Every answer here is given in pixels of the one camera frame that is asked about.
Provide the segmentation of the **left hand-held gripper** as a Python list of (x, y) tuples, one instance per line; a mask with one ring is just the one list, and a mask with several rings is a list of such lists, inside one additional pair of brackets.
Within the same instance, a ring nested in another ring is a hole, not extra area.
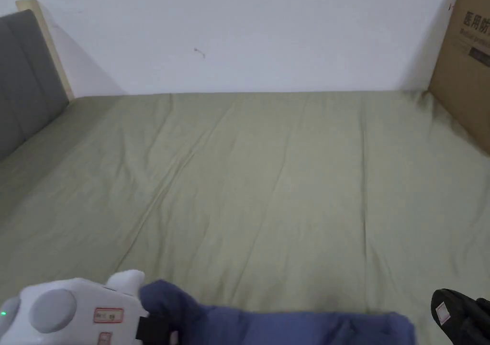
[(105, 284), (83, 278), (24, 288), (0, 309), (3, 345), (171, 345), (168, 320), (152, 316), (139, 299), (139, 270)]

